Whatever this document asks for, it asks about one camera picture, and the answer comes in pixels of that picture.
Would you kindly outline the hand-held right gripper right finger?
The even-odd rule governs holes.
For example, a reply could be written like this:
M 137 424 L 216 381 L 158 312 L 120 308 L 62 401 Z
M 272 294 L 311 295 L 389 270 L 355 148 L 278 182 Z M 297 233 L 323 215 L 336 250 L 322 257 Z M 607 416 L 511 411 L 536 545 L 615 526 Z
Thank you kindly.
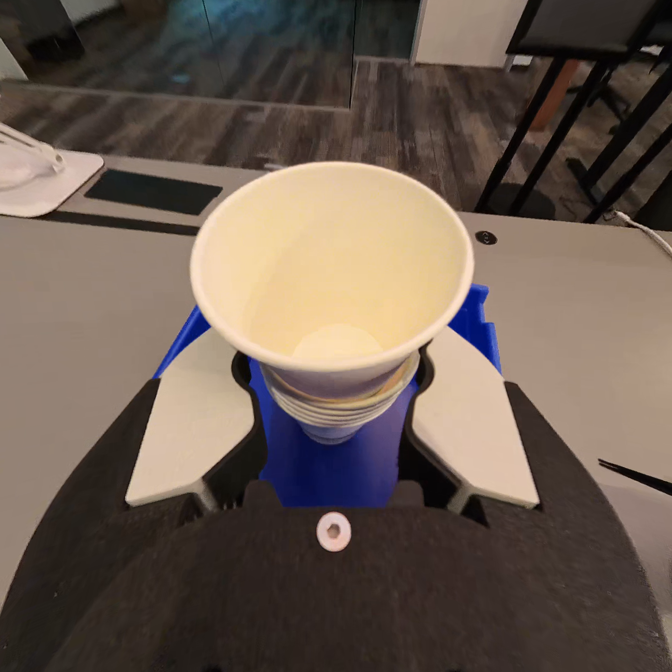
M 426 508 L 461 514 L 475 497 L 534 509 L 540 496 L 499 370 L 451 327 L 420 352 L 399 445 L 399 482 Z

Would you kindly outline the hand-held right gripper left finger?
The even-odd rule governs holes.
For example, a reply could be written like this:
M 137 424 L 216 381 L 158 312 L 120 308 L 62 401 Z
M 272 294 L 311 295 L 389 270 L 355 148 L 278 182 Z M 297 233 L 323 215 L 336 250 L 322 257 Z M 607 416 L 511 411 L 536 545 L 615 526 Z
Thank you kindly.
M 193 495 L 203 511 L 234 508 L 267 462 L 261 405 L 247 356 L 214 330 L 159 379 L 125 495 L 133 508 Z

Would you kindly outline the stack of nested paper cups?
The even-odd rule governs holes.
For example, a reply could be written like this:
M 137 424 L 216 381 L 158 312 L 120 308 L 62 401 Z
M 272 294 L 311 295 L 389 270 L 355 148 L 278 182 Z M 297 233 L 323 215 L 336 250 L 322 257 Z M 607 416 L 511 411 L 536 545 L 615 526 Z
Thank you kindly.
M 310 396 L 291 387 L 269 366 L 260 364 L 259 369 L 275 403 L 311 440 L 331 446 L 348 441 L 387 412 L 413 380 L 420 359 L 419 352 L 413 352 L 373 391 L 342 399 Z

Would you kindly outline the large blue plastic bin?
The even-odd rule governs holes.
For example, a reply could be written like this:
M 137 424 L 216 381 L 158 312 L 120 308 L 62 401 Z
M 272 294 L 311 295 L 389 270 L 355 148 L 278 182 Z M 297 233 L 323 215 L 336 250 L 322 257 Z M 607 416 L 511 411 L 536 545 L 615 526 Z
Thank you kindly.
M 474 283 L 449 326 L 475 346 L 501 373 L 497 334 L 487 322 L 484 306 L 489 288 Z M 163 374 L 172 360 L 210 328 L 198 307 L 189 314 L 156 371 Z M 247 360 L 247 382 L 260 404 L 267 441 L 267 462 L 260 477 L 273 484 L 286 507 L 382 507 L 398 479 L 399 443 L 411 400 L 419 384 L 429 380 L 419 373 L 381 416 L 364 425 L 345 443 L 326 446 L 312 441 L 298 423 L 271 398 L 259 365 Z

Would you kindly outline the white paper cup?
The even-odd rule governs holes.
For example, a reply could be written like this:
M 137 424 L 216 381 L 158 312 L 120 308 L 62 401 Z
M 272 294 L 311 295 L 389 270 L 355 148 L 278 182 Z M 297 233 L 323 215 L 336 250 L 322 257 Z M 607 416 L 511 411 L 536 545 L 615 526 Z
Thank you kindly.
M 231 346 L 293 389 L 373 392 L 463 305 L 470 235 L 409 176 L 364 163 L 271 172 L 236 190 L 200 228 L 196 304 Z

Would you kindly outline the white clipboard stand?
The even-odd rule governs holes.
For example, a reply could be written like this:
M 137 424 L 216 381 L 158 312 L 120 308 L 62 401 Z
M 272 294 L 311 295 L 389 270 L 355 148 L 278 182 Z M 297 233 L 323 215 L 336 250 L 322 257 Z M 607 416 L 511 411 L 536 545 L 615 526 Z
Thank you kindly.
M 1 215 L 51 213 L 104 165 L 101 155 L 57 149 L 1 124 Z

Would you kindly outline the black easel stand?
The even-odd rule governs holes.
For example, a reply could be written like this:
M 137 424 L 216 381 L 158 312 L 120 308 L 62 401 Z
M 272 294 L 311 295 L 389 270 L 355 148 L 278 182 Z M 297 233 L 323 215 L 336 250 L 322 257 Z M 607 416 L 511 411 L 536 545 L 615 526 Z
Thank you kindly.
M 625 121 L 620 123 L 609 143 L 593 163 L 586 167 L 578 158 L 567 158 L 567 167 L 576 179 L 579 189 L 592 205 L 591 211 L 583 220 L 584 223 L 596 223 L 603 214 L 606 214 L 634 184 L 642 172 L 669 145 L 671 142 L 670 125 L 656 138 L 633 166 L 616 180 L 610 189 L 606 192 L 598 189 L 598 181 L 670 95 L 671 57 L 669 56 L 666 70 L 635 106 L 633 112 Z
M 521 146 L 526 134 L 530 130 L 530 126 L 532 125 L 536 114 L 542 107 L 542 104 L 544 103 L 552 85 L 554 84 L 559 73 L 562 71 L 567 60 L 572 59 L 573 58 L 566 59 L 562 57 L 551 59 L 550 66 L 546 70 L 544 78 L 533 94 L 533 97 L 529 98 L 527 105 L 525 106 L 524 113 L 522 113 L 522 116 L 517 124 L 512 138 L 508 143 L 507 148 L 504 150 L 502 156 L 492 169 L 489 179 L 487 180 L 483 192 L 474 208 L 475 212 L 486 213 L 488 211 L 493 194 L 500 187 L 503 178 L 509 170 L 513 158 L 517 153 L 517 150 Z

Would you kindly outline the dark display board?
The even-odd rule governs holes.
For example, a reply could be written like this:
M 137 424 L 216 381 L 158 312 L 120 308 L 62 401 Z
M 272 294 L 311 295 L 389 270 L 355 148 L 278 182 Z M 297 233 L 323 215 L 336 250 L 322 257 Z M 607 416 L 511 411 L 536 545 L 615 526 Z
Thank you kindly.
M 655 1 L 528 1 L 509 55 L 625 53 Z

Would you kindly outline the brown wooden post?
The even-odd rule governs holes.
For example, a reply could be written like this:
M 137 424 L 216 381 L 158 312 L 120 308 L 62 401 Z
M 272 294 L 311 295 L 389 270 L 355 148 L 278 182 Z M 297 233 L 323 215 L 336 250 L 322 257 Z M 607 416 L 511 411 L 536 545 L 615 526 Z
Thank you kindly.
M 533 94 L 536 92 L 539 84 L 545 76 L 546 70 L 550 66 L 551 60 L 547 59 L 536 59 L 533 64 L 538 65 L 538 72 L 535 75 L 535 80 L 532 84 L 532 92 L 530 98 L 533 97 Z M 567 60 L 565 65 L 562 68 L 562 71 L 559 73 L 554 84 L 552 85 L 542 107 L 536 114 L 532 125 L 530 126 L 531 132 L 541 132 L 546 130 L 550 125 L 550 122 L 553 120 L 555 115 L 560 109 L 561 103 L 565 100 L 567 95 L 567 90 L 575 79 L 576 72 L 581 64 L 581 61 L 578 60 Z

